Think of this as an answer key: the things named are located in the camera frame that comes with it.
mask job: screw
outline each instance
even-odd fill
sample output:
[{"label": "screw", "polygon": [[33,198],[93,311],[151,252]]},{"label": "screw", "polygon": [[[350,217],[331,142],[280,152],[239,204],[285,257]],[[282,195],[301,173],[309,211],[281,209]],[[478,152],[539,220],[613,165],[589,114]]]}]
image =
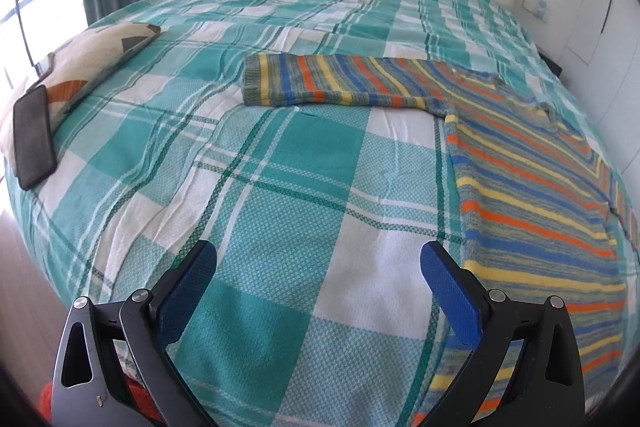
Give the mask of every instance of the screw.
[{"label": "screw", "polygon": [[84,308],[86,306],[87,302],[89,302],[89,300],[86,297],[78,297],[74,301],[74,308],[76,310],[81,310],[82,308]]},{"label": "screw", "polygon": [[564,301],[559,298],[557,295],[551,295],[549,302],[554,308],[562,308],[564,306]]},{"label": "screw", "polygon": [[504,302],[507,298],[507,295],[504,294],[502,290],[489,290],[489,298],[493,302]]},{"label": "screw", "polygon": [[144,288],[140,288],[140,290],[136,290],[131,294],[131,300],[133,302],[143,302],[146,301],[146,298],[149,296],[149,291]]}]

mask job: bed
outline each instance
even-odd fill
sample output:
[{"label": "bed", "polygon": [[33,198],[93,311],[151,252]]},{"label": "bed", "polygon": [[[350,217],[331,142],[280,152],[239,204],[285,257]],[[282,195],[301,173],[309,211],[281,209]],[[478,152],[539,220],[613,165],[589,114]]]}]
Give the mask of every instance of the bed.
[{"label": "bed", "polygon": [[[436,238],[465,259],[443,123],[412,109],[245,107],[243,59],[437,58],[498,73],[606,159],[509,2],[142,0],[113,13],[97,25],[147,22],[162,34],[66,118],[47,182],[24,192],[8,172],[31,256],[65,304],[107,302],[150,287],[209,239],[218,270],[168,352],[220,425],[416,423],[464,353],[417,266]],[[572,314],[590,364],[588,407],[638,343],[638,259],[619,225],[613,233],[621,304]],[[571,277],[556,264],[535,270]],[[482,414],[516,357],[514,348]]]}]

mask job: smartphone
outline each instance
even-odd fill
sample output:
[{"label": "smartphone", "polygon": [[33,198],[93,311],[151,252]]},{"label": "smartphone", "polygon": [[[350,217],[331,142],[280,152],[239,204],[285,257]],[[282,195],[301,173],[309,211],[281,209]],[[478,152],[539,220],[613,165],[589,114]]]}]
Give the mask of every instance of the smartphone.
[{"label": "smartphone", "polygon": [[30,190],[58,167],[49,124],[45,86],[30,89],[14,103],[15,175],[22,190]]}]

